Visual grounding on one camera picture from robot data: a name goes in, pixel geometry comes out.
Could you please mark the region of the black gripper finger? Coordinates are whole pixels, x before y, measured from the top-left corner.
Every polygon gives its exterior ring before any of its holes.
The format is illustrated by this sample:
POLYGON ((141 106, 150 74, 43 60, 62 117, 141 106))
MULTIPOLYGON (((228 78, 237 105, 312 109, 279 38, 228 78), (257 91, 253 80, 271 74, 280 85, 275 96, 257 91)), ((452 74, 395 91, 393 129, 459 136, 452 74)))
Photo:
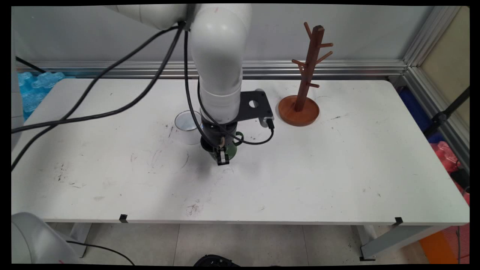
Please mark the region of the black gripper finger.
POLYGON ((223 147, 216 150, 216 160, 217 160, 218 166, 228 165, 230 163, 227 147, 223 147))

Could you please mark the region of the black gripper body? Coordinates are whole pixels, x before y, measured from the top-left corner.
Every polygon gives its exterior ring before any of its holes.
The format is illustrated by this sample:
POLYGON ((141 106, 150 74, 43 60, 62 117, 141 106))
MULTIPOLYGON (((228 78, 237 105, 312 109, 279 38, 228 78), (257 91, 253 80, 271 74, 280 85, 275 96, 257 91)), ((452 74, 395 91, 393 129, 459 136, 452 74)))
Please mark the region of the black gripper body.
POLYGON ((201 138, 202 147, 209 153, 215 154, 214 146, 218 147, 221 144, 221 139, 225 139, 224 147, 228 148, 228 154, 236 154, 238 146, 234 139, 225 133, 227 130, 233 135, 237 135, 237 122, 231 122, 223 125, 216 125, 209 121, 202 121, 202 131, 204 135, 201 138))

